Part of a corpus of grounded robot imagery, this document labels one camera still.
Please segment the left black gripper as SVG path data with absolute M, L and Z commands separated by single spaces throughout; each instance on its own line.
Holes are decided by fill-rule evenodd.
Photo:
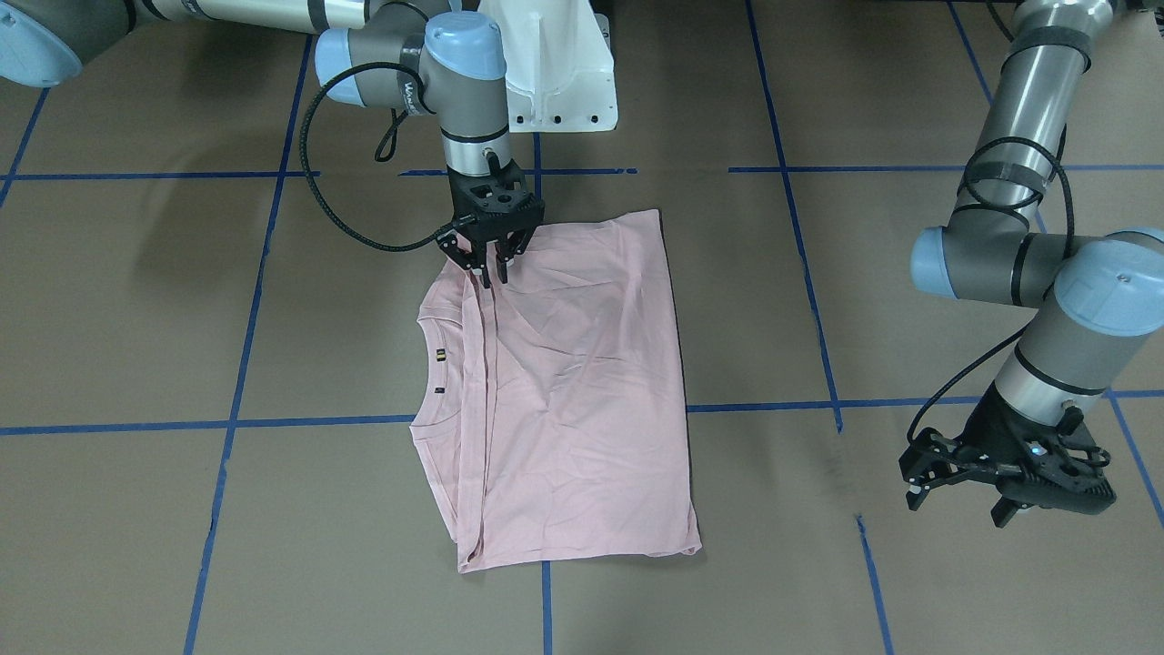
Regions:
M 972 480 L 998 490 L 992 524 L 1005 528 L 1027 510 L 1098 515 L 1117 501 L 1105 469 L 1110 454 L 1095 444 L 1084 414 L 1065 411 L 1056 426 L 1018 414 L 989 387 L 956 437 L 923 428 L 897 458 L 908 510 L 935 487 Z

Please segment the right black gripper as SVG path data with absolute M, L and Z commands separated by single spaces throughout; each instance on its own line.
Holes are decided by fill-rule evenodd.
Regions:
M 487 245 L 496 244 L 497 278 L 508 284 L 508 266 L 527 252 L 528 241 L 544 225 L 546 205 L 528 190 L 516 162 L 501 166 L 492 161 L 483 176 L 457 173 L 448 168 L 453 216 L 436 237 L 436 245 L 463 272 L 491 289 Z

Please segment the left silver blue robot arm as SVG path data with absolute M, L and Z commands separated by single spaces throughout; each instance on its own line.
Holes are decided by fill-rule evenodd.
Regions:
M 910 275 L 923 293 L 1029 307 L 992 348 L 1007 359 L 956 437 L 907 430 L 899 457 L 909 510 L 935 489 L 998 490 L 999 528 L 1024 510 L 1096 515 L 1117 501 L 1110 456 L 1085 419 L 1161 332 L 1161 229 L 1077 232 L 1063 166 L 1069 112 L 1095 43 L 1117 17 L 1157 1 L 1018 1 L 998 91 L 947 225 L 920 233 Z

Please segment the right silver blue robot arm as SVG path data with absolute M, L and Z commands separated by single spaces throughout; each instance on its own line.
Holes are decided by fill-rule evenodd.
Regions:
M 299 165 L 321 211 L 347 236 L 383 252 L 396 245 L 361 235 L 338 216 L 317 186 L 308 130 L 325 100 L 385 109 L 389 127 L 374 159 L 391 161 L 409 118 L 432 116 L 450 192 L 452 216 L 433 242 L 483 287 L 508 282 L 527 252 L 545 205 L 514 161 L 508 114 L 508 60 L 501 26 L 457 1 L 5 1 L 3 80 L 51 88 L 125 41 L 146 35 L 158 55 L 166 26 L 199 35 L 222 55 L 198 60 L 227 66 L 229 78 L 257 80 L 265 55 L 299 37 L 320 90 L 298 137 Z

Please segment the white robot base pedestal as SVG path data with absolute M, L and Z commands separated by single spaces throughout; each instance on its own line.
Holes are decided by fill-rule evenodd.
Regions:
M 619 113 L 606 16 L 589 1 L 482 1 L 508 63 L 516 133 L 615 130 Z

